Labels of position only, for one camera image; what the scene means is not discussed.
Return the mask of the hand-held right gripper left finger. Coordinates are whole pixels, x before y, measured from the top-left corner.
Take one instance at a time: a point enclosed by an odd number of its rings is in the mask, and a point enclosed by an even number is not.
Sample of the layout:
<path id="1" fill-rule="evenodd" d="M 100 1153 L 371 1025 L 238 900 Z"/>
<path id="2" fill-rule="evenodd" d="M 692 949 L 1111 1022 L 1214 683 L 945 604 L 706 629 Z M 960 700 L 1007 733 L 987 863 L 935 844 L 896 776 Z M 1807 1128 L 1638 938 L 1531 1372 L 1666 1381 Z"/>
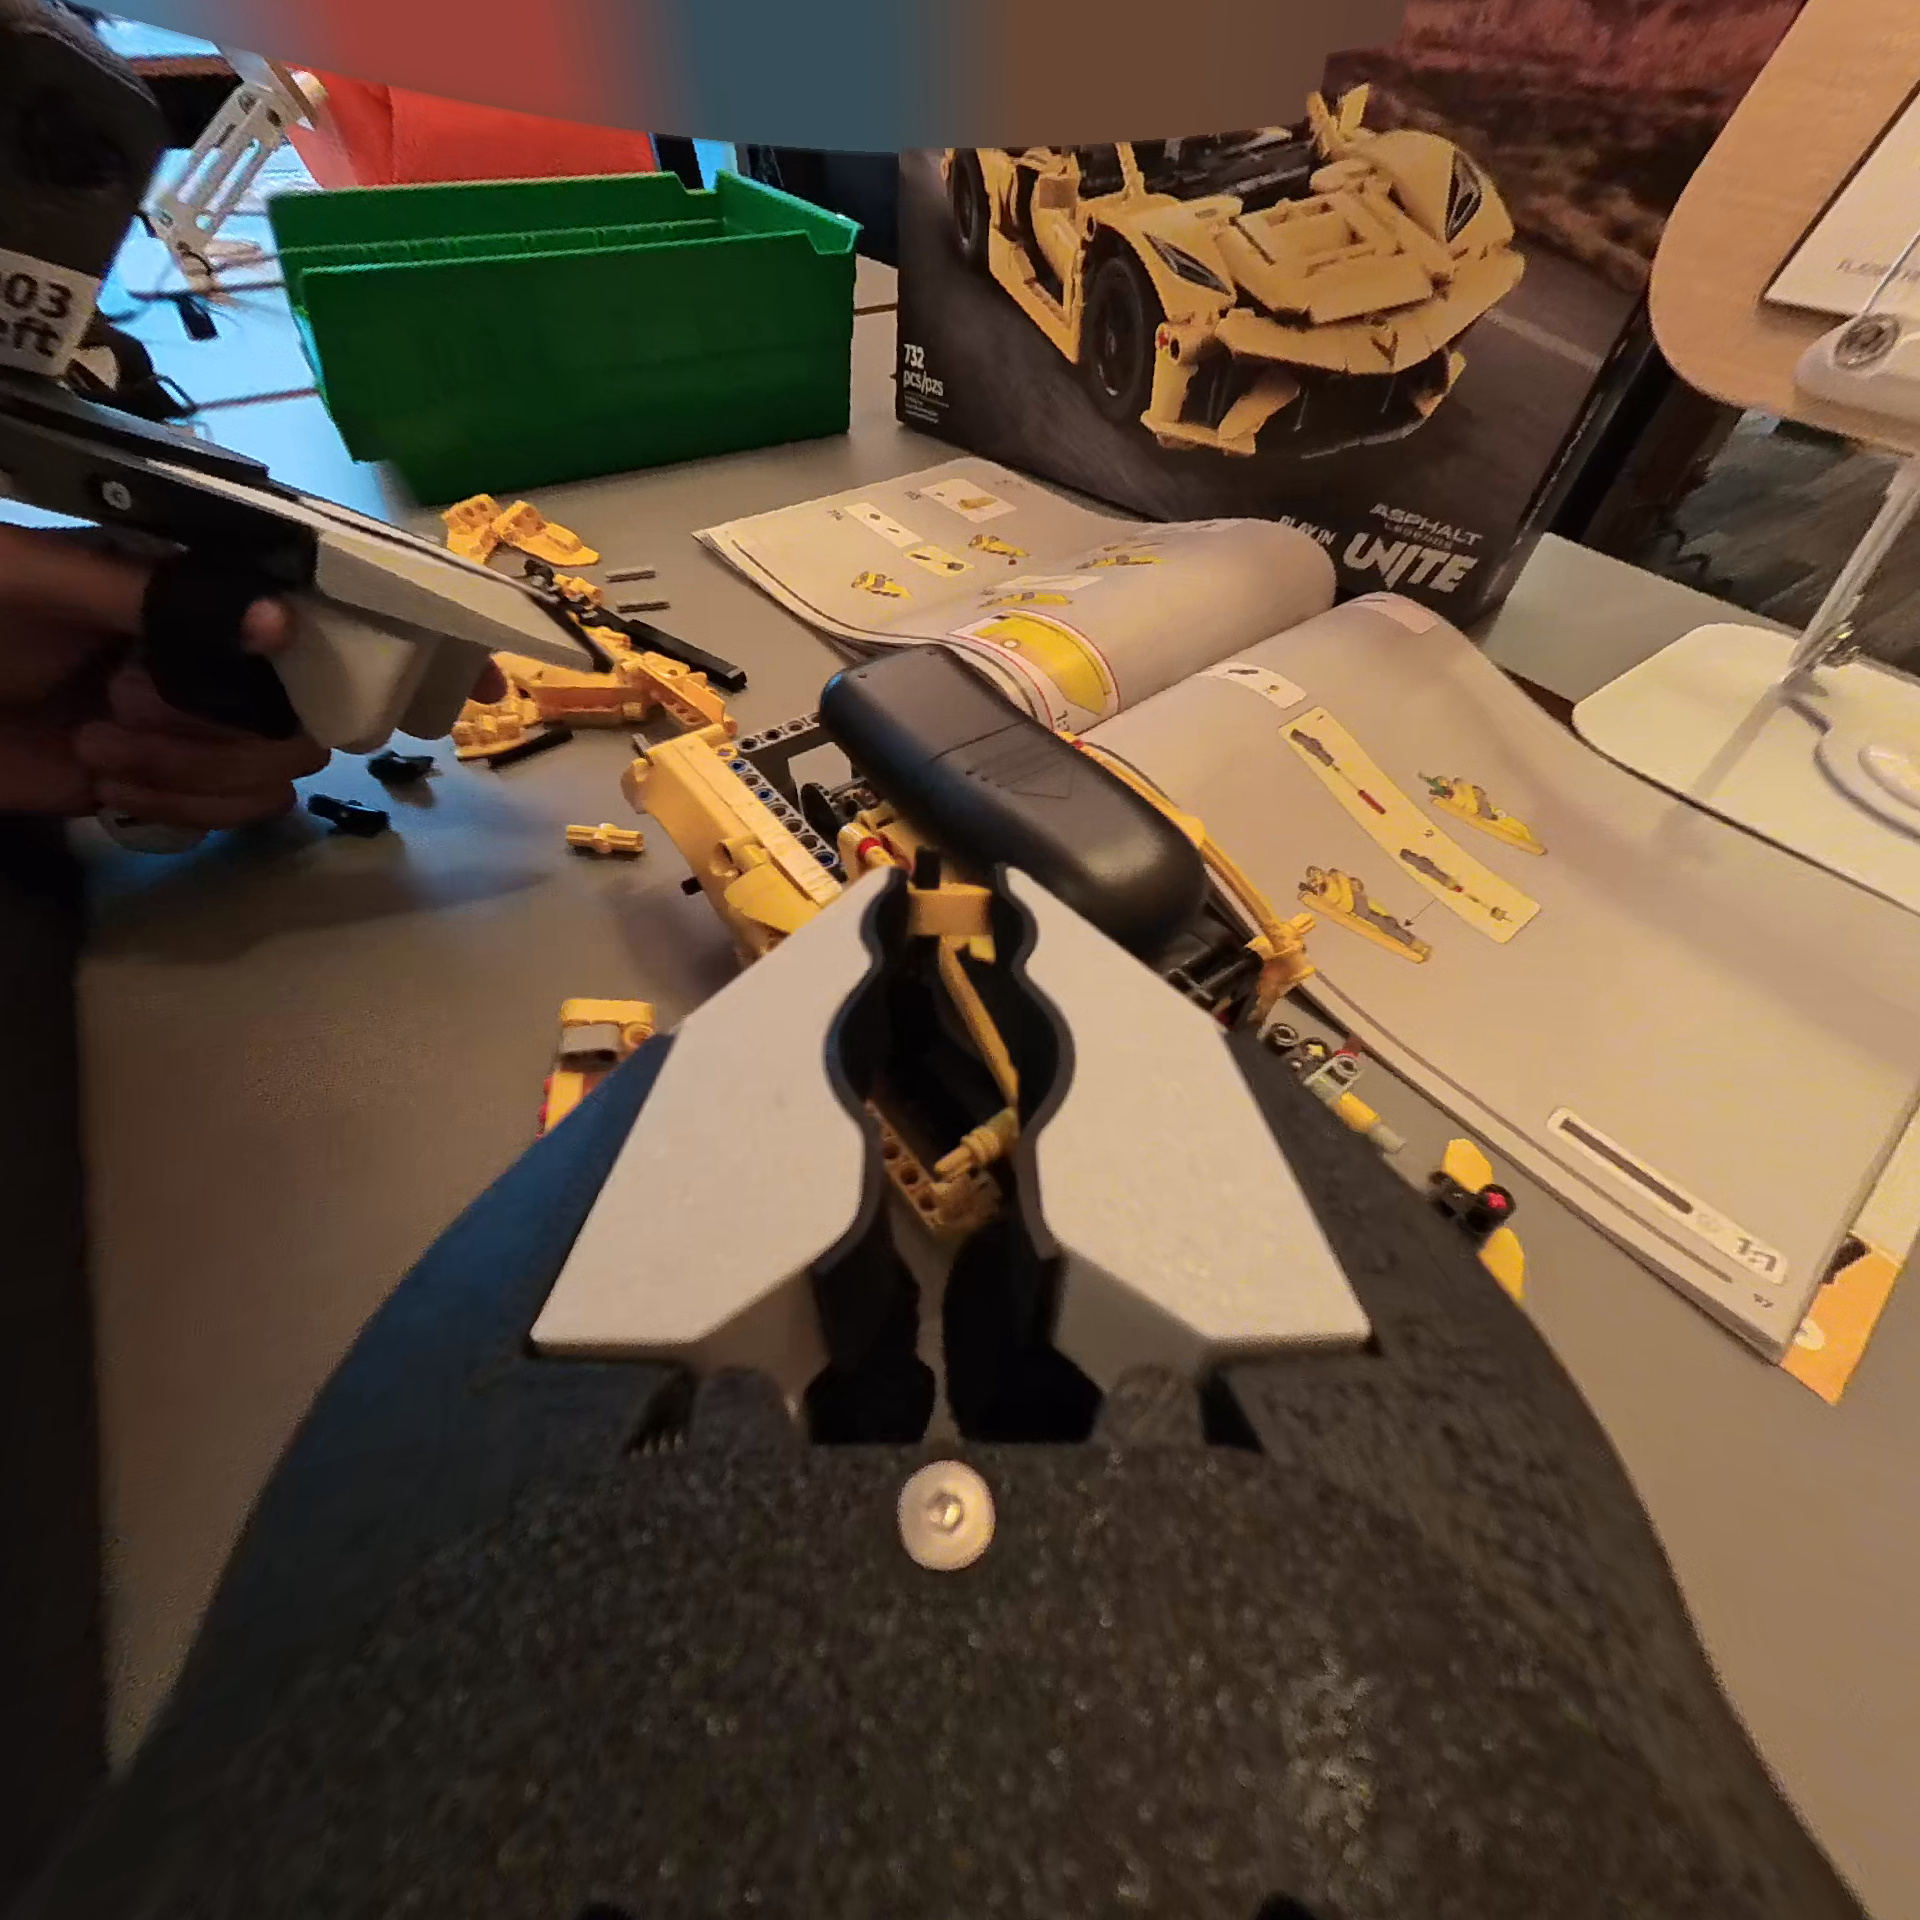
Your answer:
<path id="1" fill-rule="evenodd" d="M 867 1094 L 909 880 L 860 879 L 676 1026 L 534 1320 L 544 1358 L 756 1372 L 911 1437 L 911 1274 Z"/>

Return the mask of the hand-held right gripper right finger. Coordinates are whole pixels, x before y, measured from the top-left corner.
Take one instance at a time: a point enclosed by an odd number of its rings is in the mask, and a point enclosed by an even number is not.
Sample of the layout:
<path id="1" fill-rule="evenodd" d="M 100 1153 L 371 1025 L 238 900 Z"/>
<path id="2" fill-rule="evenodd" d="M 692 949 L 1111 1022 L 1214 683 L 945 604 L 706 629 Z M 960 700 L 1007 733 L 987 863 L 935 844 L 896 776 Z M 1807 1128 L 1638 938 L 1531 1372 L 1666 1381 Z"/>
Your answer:
<path id="1" fill-rule="evenodd" d="M 1017 1075 L 991 1437 L 1086 1438 L 1138 1372 L 1207 1388 L 1374 1326 L 1224 1030 L 1037 879 L 992 880 Z"/>

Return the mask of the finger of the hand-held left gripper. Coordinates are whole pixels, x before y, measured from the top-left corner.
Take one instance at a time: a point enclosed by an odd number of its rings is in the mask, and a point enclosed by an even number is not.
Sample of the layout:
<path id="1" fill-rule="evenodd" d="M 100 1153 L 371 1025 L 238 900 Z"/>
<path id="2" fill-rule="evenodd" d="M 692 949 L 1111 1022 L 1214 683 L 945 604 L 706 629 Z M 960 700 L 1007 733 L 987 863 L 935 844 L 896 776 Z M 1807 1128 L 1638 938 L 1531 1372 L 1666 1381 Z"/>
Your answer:
<path id="1" fill-rule="evenodd" d="M 606 671 L 606 649 L 524 580 L 330 500 L 308 500 L 302 524 L 315 538 L 310 593 L 325 604 L 487 655 Z"/>

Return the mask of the grey desk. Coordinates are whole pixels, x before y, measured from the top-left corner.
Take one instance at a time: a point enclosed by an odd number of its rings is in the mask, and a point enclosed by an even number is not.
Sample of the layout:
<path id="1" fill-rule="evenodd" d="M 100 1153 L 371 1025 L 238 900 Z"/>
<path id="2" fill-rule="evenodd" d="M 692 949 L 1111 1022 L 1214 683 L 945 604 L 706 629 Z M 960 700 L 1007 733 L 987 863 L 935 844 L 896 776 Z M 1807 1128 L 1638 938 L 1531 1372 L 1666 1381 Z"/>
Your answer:
<path id="1" fill-rule="evenodd" d="M 174 1682 L 250 1502 L 409 1259 L 530 1137 L 564 997 L 675 1015 L 726 954 L 661 855 L 562 851 L 621 736 L 444 772 L 368 840 L 299 819 L 89 853 L 83 967 L 109 1746 Z M 1645 1479 L 1769 1760 L 1877 1916 L 1916 1916 L 1916 1285 L 1841 1407 L 1494 1154 L 1528 1309 Z"/>

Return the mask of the person's left hand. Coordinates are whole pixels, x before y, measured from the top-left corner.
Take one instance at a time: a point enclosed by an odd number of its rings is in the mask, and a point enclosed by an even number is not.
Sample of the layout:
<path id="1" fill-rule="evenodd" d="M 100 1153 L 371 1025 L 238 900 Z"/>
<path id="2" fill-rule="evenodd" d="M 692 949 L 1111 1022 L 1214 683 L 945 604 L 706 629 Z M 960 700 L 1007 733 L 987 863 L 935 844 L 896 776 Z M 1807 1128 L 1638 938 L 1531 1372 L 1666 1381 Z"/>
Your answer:
<path id="1" fill-rule="evenodd" d="M 156 565 L 83 530 L 3 528 L 3 808 L 192 835 L 271 823 L 330 751 L 168 706 L 134 661 Z"/>

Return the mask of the pile of yellow bricks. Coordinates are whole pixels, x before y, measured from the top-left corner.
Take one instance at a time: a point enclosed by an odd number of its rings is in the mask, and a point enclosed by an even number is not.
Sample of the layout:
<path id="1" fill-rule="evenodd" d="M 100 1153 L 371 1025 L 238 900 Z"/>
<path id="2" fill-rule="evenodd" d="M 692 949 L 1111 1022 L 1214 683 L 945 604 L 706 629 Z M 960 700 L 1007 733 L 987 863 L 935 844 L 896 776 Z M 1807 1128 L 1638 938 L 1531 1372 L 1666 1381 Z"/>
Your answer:
<path id="1" fill-rule="evenodd" d="M 517 559 L 522 569 L 524 560 L 538 559 L 600 584 L 613 606 L 622 602 L 613 590 L 635 586 L 610 586 L 600 552 L 529 500 L 504 506 L 476 492 L 444 508 L 443 523 L 447 546 L 468 563 Z M 492 664 L 503 696 L 468 700 L 463 708 L 450 731 L 458 763 L 509 764 L 559 747 L 583 729 L 642 729 L 657 720 L 708 742 L 731 742 L 738 735 L 726 693 L 652 652 L 615 655 L 610 671 L 600 674 L 515 652 L 497 655 Z"/>

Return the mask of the long black beam brick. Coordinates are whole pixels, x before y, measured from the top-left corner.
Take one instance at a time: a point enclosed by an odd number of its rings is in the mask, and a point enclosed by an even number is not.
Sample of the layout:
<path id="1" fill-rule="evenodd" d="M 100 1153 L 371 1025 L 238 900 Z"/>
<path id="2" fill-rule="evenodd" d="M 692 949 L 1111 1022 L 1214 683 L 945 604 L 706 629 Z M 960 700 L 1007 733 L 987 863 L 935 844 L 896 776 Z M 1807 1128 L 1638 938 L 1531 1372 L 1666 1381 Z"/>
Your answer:
<path id="1" fill-rule="evenodd" d="M 673 636 L 642 617 L 622 617 L 616 604 L 609 602 L 606 589 L 595 580 L 556 570 L 538 557 L 522 560 L 522 578 L 603 671 L 613 671 L 615 656 L 654 655 L 702 674 L 723 694 L 743 694 L 751 686 L 751 674 L 737 662 Z"/>

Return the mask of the green plastic bin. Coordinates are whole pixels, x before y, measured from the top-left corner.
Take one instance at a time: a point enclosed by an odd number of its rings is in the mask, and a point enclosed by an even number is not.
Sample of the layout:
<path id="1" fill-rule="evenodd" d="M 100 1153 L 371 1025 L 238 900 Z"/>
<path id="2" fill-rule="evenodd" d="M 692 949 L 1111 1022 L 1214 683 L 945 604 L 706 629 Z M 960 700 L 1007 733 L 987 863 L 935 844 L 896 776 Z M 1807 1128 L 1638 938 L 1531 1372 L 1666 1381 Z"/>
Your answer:
<path id="1" fill-rule="evenodd" d="M 351 188 L 269 223 L 330 420 L 423 505 L 851 427 L 860 228 L 759 180 Z"/>

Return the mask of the yellow brick toy car model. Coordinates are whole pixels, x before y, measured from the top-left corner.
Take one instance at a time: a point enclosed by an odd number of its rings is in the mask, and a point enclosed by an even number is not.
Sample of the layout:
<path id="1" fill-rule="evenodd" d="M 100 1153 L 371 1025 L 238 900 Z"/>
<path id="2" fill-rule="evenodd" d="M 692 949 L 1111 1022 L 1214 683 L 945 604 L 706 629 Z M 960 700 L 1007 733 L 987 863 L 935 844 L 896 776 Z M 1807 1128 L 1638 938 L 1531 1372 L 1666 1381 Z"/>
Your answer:
<path id="1" fill-rule="evenodd" d="M 745 964 L 771 954 L 872 872 L 898 871 L 912 886 L 916 853 L 937 848 L 864 781 L 833 791 L 817 800 L 815 815 L 805 815 L 771 781 L 775 751 L 800 742 L 798 729 L 746 741 L 688 733 L 642 747 L 622 781 L 630 804 L 651 815 L 684 855 L 688 889 L 706 896 Z M 1280 1060 L 1332 1117 L 1379 1150 L 1397 1148 L 1399 1138 L 1352 1088 L 1360 1070 L 1356 1047 L 1308 1041 L 1278 1015 L 1285 997 L 1316 973 L 1308 938 L 1320 915 L 1285 917 L 1198 816 L 1126 772 L 1109 751 L 1094 749 L 1091 759 L 1158 808 L 1204 861 L 1207 938 L 1196 960 L 1172 964 L 1172 984 L 1223 1026 L 1250 1017 L 1263 1038 L 1278 1030 Z M 945 885 L 987 886 L 983 874 L 943 857 Z M 906 1092 L 871 1096 L 869 1113 L 882 1164 L 909 1211 L 928 1236 L 958 1247 L 1002 1212 L 1001 1176 L 1013 1169 L 1019 1138 L 1019 1073 L 976 983 L 988 964 L 935 941 L 914 943 L 937 978 L 933 1006 L 956 1030 L 960 1063 L 984 1073 L 988 1103 L 971 1117 L 968 1130 L 930 1119 L 928 1103 L 914 1106 Z"/>

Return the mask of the orange plastic bin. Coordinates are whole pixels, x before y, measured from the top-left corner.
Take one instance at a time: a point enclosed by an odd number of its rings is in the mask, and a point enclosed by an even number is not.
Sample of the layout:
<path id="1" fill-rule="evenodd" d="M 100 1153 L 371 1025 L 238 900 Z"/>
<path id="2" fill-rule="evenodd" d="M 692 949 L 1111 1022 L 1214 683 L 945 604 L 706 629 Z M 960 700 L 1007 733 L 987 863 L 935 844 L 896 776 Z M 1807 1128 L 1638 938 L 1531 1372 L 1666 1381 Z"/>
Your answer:
<path id="1" fill-rule="evenodd" d="M 326 190 L 487 180 L 624 179 L 661 170 L 646 133 L 458 103 L 295 66 L 308 104 L 290 137 Z"/>

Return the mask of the building instruction booklet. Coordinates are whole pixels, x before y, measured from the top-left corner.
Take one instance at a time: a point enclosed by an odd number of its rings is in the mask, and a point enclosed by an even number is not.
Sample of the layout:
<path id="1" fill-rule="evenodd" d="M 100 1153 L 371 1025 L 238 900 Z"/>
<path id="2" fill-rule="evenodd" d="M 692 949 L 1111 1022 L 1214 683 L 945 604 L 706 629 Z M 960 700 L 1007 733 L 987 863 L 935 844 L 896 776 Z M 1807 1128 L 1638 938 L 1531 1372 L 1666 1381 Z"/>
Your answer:
<path id="1" fill-rule="evenodd" d="M 1839 1405 L 1916 1248 L 1916 917 L 1634 779 L 1439 612 L 1263 518 L 960 458 L 699 541 L 937 647 L 1198 823 L 1334 1022 Z"/>

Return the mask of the instruction sheet on stand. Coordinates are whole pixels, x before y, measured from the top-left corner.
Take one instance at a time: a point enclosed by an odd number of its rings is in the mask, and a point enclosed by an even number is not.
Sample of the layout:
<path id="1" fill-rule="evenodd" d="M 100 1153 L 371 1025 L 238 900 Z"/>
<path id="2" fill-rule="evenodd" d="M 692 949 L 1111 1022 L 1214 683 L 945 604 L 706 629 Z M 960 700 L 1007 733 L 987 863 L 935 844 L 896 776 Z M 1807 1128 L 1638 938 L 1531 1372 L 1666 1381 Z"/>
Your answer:
<path id="1" fill-rule="evenodd" d="M 1698 627 L 1575 708 L 1614 764 L 1767 844 L 1918 910 L 1916 666 L 1857 655 L 1865 593 L 1916 530 L 1916 457 L 1803 634 Z"/>

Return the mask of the black toy car box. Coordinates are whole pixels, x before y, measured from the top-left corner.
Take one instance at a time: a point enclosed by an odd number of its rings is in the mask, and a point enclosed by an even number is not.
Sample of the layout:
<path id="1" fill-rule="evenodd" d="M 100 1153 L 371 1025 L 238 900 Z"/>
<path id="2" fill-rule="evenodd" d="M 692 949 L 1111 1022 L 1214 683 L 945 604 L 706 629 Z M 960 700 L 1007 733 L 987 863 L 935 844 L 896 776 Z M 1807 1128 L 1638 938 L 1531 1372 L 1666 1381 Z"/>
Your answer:
<path id="1" fill-rule="evenodd" d="M 898 419 L 1464 621 L 1608 492 L 1679 200 L 1803 5 L 1402 5 L 1264 125 L 898 158 Z"/>

